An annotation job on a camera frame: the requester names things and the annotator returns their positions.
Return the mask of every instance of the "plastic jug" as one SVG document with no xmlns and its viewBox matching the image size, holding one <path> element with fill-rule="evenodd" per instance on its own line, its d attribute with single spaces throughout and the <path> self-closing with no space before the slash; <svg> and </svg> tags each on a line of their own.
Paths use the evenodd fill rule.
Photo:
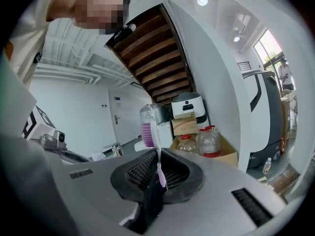
<svg viewBox="0 0 315 236">
<path fill-rule="evenodd" d="M 221 156 L 220 133 L 215 129 L 215 126 L 208 126 L 205 129 L 201 129 L 196 141 L 199 155 L 210 158 Z"/>
<path fill-rule="evenodd" d="M 190 135 L 180 136 L 180 143 L 178 144 L 178 149 L 181 151 L 186 151 L 188 153 L 198 154 L 197 144 L 191 138 Z"/>
</svg>

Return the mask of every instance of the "water bottle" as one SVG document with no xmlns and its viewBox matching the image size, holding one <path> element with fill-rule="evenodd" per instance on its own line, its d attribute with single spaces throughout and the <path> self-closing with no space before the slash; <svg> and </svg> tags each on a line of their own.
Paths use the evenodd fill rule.
<svg viewBox="0 0 315 236">
<path fill-rule="evenodd" d="M 267 162 L 265 162 L 265 165 L 264 165 L 264 168 L 263 168 L 262 172 L 264 174 L 267 174 L 269 172 L 270 166 L 271 166 L 271 158 L 269 157 L 267 159 Z"/>
</svg>

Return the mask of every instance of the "person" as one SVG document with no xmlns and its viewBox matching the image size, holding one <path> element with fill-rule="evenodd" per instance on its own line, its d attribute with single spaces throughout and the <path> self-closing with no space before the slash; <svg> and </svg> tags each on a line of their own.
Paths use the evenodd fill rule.
<svg viewBox="0 0 315 236">
<path fill-rule="evenodd" d="M 280 63 L 281 65 L 278 67 L 278 75 L 280 80 L 282 81 L 283 90 L 294 90 L 294 85 L 292 83 L 292 74 L 289 66 L 286 64 L 284 58 L 280 59 Z"/>
<path fill-rule="evenodd" d="M 50 22 L 69 18 L 75 26 L 113 34 L 123 29 L 129 4 L 130 0 L 34 0 L 9 38 L 13 50 L 11 68 L 29 88 Z"/>
</svg>

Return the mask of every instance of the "window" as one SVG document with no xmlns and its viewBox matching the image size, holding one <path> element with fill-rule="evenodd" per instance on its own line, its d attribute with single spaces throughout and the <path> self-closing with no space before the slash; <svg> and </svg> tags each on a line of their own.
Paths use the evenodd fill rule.
<svg viewBox="0 0 315 236">
<path fill-rule="evenodd" d="M 258 53 L 258 55 L 261 59 L 261 62 L 263 64 L 265 64 L 266 62 L 269 61 L 269 57 L 268 57 L 265 49 L 262 47 L 262 44 L 260 43 L 260 41 L 257 44 L 255 44 L 254 48 L 255 48 L 256 52 Z"/>
<path fill-rule="evenodd" d="M 255 44 L 254 48 L 263 64 L 282 53 L 279 44 L 268 30 L 263 34 L 257 44 Z"/>
<path fill-rule="evenodd" d="M 278 76 L 277 68 L 280 65 L 279 60 L 284 57 L 282 49 L 270 33 L 266 31 L 259 41 L 254 45 L 254 49 L 257 52 L 261 62 L 263 63 L 265 71 L 274 72 L 277 76 L 277 84 L 279 90 L 281 90 L 281 83 Z"/>
</svg>

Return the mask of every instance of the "red cap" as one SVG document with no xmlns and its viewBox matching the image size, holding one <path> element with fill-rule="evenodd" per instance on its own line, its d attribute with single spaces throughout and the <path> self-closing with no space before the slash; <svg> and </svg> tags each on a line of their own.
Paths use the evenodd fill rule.
<svg viewBox="0 0 315 236">
<path fill-rule="evenodd" d="M 205 127 L 205 129 L 211 129 L 211 128 L 214 128 L 215 126 L 214 125 L 211 125 L 211 126 L 207 126 L 207 127 Z"/>
<path fill-rule="evenodd" d="M 190 135 L 183 135 L 183 136 L 180 136 L 180 138 L 181 138 L 182 140 L 185 140 L 185 139 L 190 138 Z"/>
</svg>

